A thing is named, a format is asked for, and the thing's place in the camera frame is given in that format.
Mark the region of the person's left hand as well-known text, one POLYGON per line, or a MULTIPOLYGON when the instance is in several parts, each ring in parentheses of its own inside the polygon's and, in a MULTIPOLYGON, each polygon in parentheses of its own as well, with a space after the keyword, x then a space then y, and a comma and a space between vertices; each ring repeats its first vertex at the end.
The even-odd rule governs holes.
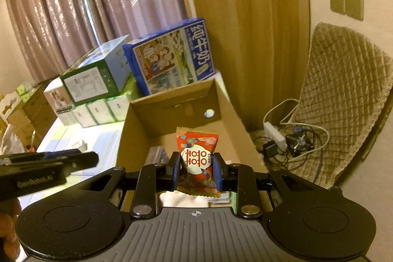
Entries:
POLYGON ((1 202, 1 252, 15 261, 20 255, 20 243, 15 232, 15 222, 21 213, 17 198, 1 202))

